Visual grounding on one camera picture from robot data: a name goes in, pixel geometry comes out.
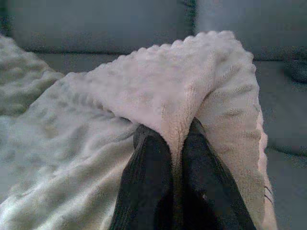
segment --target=gray couch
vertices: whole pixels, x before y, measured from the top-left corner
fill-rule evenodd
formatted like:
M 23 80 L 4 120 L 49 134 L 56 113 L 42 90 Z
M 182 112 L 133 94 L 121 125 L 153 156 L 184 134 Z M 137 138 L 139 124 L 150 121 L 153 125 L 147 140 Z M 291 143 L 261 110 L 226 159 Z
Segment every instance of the gray couch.
M 307 85 L 283 70 L 307 56 L 305 0 L 10 0 L 1 32 L 62 73 L 90 71 L 140 47 L 232 30 L 254 54 L 268 175 L 281 230 L 306 226 Z

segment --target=fluffy blanket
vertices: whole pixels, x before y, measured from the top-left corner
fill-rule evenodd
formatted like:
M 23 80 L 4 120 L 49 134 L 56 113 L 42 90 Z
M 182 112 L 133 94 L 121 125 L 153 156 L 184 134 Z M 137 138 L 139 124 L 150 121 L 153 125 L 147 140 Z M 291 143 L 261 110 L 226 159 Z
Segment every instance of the fluffy blanket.
M 2 192 L 0 229 L 106 230 L 140 123 L 170 147 L 176 229 L 180 152 L 195 116 L 256 228 L 277 229 L 256 68 L 232 32 L 141 48 L 66 76 L 12 39 L 0 37 L 0 52 L 0 156 L 16 178 Z

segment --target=blanket fold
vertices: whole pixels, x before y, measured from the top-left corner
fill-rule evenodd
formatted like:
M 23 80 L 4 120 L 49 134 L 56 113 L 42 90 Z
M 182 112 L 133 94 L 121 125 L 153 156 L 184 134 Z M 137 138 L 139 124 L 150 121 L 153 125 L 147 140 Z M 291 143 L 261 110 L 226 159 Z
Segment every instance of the blanket fold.
M 265 199 L 265 187 L 272 188 L 252 60 L 232 32 L 211 31 L 56 81 L 25 113 L 0 121 L 10 121 L 1 152 L 25 157 L 32 170 L 23 170 L 33 176 L 0 205 L 1 229 L 106 230 L 138 124 L 170 147 L 176 229 L 181 150 L 194 117 L 234 175 L 256 228 L 277 229 Z

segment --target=white fleece blanket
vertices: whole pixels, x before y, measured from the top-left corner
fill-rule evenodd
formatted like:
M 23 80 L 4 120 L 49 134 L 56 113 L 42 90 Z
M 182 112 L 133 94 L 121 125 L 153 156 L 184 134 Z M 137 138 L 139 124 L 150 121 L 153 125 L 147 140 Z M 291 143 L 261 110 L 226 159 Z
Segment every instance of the white fleece blanket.
M 176 227 L 180 152 L 195 116 L 257 229 L 277 229 L 256 68 L 232 32 L 141 48 L 65 77 L 3 36 L 0 51 L 0 156 L 17 182 L 2 194 L 0 229 L 106 230 L 139 123 L 170 147 Z

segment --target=back cushion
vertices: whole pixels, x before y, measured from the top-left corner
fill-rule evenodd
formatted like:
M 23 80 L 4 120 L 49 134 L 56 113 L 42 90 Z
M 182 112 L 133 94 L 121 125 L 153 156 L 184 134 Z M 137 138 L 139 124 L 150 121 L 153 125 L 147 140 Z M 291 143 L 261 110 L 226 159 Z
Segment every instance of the back cushion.
M 26 50 L 128 54 L 192 34 L 194 0 L 10 0 L 12 37 Z
M 232 30 L 258 60 L 307 53 L 306 0 L 198 0 L 196 32 Z

